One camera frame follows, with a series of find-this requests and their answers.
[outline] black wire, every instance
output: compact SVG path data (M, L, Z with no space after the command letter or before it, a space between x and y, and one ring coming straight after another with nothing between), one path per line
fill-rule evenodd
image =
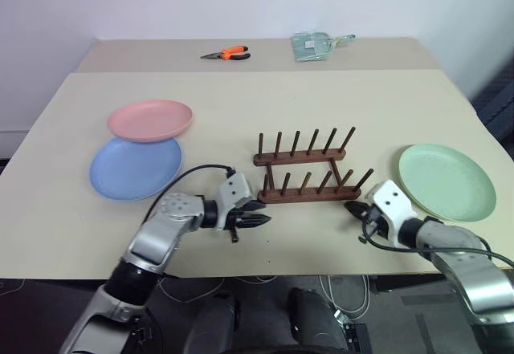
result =
M150 214L152 214L152 211L153 209L155 208L155 205L159 202L159 200L161 200L161 197L163 197L165 195L165 193L171 188L173 187L175 184L177 184L180 180L182 180L184 177L186 177L187 175L189 175L190 173L194 172L194 171L198 171L199 169L205 169L205 168L220 168L220 169L226 169L226 171L228 173L231 173L234 171L234 169L232 167L229 167L228 165L221 165L221 164L204 164L204 165L199 165L198 167L194 167L192 169L189 169L187 171L185 171L182 175L180 175L179 177L177 177L175 180L173 180L171 183L169 183L163 190L161 193L159 193L157 195L157 197L155 198L155 200L153 201L152 205L150 206L150 208L148 208L148 211L146 212L146 215L145 215L145 218L143 219L143 223L146 222L148 220L148 218L150 217Z
M153 326L156 328L157 332L159 333L159 352L161 354L164 354L166 352L166 350L165 350L164 335L162 334L161 326L157 322L157 319L155 319L155 316L153 316L153 313L150 311L150 308L148 306L146 307L145 311L146 311L146 315L150 319L150 322L152 322Z
M503 255L497 254L496 252L492 252L489 250L485 251L485 250L481 250L480 248L466 248L466 247L397 248L397 247L385 246L383 244L379 244L379 243L375 242L369 236L366 222L362 222L362 234L364 235L365 239L369 242L369 244L371 244L373 247L379 248L380 250L394 251L394 252L410 252L410 253L416 253L416 254L431 254L433 252L470 252L473 254L482 254L482 255L487 255L489 257L496 258L498 260L501 260L502 262L507 263L510 267L514 268L514 262L511 259L509 259Z
M487 240L485 240L484 238L482 238L481 236L479 235L476 235L476 237L478 239L480 239L480 241L482 242L483 246L485 247L485 249L489 252L492 252L491 251L491 246L489 246L489 243L487 243Z

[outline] plastic plate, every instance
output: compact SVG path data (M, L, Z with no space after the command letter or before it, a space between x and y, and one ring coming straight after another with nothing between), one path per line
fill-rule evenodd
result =
M182 151L175 139L133 143L114 138L96 154L89 178L99 194L133 201L164 189L181 165Z
M400 157L406 193L427 212L457 222L477 222L496 206L487 174L468 156L438 144L417 144Z
M116 136L138 143L175 137L191 124L193 112L177 101L149 100L115 111L107 126Z

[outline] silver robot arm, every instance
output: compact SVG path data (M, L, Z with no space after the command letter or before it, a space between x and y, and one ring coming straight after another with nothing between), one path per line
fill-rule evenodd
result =
M59 353L122 352L181 236L200 226L223 230L229 213L251 199L241 173L223 182L213 201L185 193L165 195L156 213L137 231L111 278L98 288ZM256 216L262 222L269 220Z
M371 220L366 226L368 234L378 232L395 247L482 247L480 238L470 230L435 218L418 219L409 198L391 180L375 185L366 199L371 204L364 215ZM445 275L459 295L482 351L512 354L514 289L507 275L484 254L429 252L422 256Z

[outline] pink plate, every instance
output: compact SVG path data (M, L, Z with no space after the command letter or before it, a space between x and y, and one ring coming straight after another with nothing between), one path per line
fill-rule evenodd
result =
M192 119L191 109L183 103L149 100L118 109L108 118L107 126L123 139L150 143L184 132Z

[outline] tabletop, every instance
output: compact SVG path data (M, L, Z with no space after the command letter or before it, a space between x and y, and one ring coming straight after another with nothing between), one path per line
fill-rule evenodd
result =
M184 152L182 170L205 163L232 165L254 192L264 176L264 168L251 162L260 132L266 152L274 148L278 131L287 148L300 130L298 149L305 149L315 128L321 147L332 128L338 129L337 143L356 126L338 165L342 173L354 169L350 185L375 169L364 193L385 179L398 182L398 158L412 144L458 149L484 168L498 197L487 219L459 225L514 258L514 164L440 70L75 73L0 176L0 276L110 275L152 198L118 202L101 197L89 183L89 165L112 138L105 124L109 114L150 99L178 100L193 110L193 123L177 138ZM291 172L289 184L298 186L309 170L317 184L328 169L328 163L279 166L275 179L281 182ZM224 178L216 170L201 171L175 189L212 197ZM231 243L227 232L186 234L166 272L205 277L435 271L415 254L359 243L360 224L342 202L269 205L263 212L272 220L240 230L239 243Z
M245 61L202 59L224 47L246 45ZM114 39L96 41L77 72L347 71L439 69L417 39L362 38L338 47L329 61L295 62L289 39Z

